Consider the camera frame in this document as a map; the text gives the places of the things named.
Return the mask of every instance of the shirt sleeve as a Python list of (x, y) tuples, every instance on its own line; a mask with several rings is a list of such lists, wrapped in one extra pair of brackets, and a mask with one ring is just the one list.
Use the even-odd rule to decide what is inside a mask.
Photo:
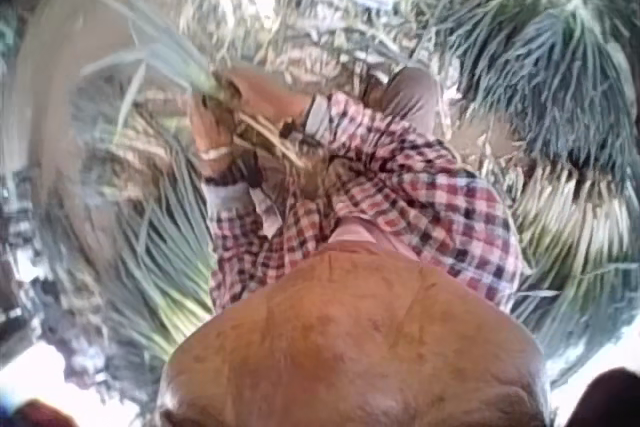
[(425, 137), (410, 123), (374, 112), (342, 93), (314, 99), (305, 132), (331, 154), (367, 170), (393, 173), (457, 165), (441, 140)]
[(217, 269), (211, 274), (210, 295), (220, 313), (240, 300), (259, 270), (259, 256), (267, 242), (262, 217), (256, 211), (248, 184), (228, 187), (203, 185)]

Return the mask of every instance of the shirt cuff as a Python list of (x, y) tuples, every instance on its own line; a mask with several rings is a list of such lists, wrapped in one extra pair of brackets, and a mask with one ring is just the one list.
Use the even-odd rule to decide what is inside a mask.
[(245, 209), (254, 205), (249, 192), (249, 184), (246, 182), (229, 186), (218, 186), (205, 182), (202, 184), (202, 192), (207, 199), (209, 217), (216, 211)]
[(323, 142), (329, 135), (329, 121), (329, 99), (324, 95), (316, 95), (306, 115), (304, 133)]

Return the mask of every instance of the hand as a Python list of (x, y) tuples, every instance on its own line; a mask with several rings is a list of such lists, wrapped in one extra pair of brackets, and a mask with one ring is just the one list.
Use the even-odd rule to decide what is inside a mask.
[(313, 97), (293, 92), (273, 77), (246, 65), (238, 65), (222, 74), (240, 92), (241, 109), (260, 115), (281, 126), (287, 121), (300, 125)]
[(182, 102), (186, 104), (184, 108), (188, 112), (196, 151), (201, 158), (200, 172), (205, 178), (217, 177), (233, 161), (233, 119), (224, 111), (214, 115), (211, 109), (203, 105), (201, 96), (185, 98)]

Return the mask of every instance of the gray pants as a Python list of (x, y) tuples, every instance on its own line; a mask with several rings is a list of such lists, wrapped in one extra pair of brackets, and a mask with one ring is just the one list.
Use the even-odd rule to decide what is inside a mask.
[[(410, 122), (424, 135), (433, 135), (441, 97), (440, 86), (433, 76), (421, 69), (405, 67), (384, 87), (380, 105), (368, 107)], [(264, 179), (262, 192), (252, 195), (263, 217), (265, 234), (270, 236), (284, 215), (286, 173), (282, 163), (271, 156), (260, 156), (259, 165)]]

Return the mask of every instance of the wrist band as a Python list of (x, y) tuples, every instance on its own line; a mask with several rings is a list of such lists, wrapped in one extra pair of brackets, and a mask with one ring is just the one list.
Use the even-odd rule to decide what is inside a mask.
[(198, 156), (202, 160), (211, 161), (211, 160), (218, 160), (220, 157), (224, 157), (225, 155), (228, 155), (231, 152), (232, 152), (231, 147), (219, 147), (217, 149), (209, 149), (206, 152), (199, 152)]

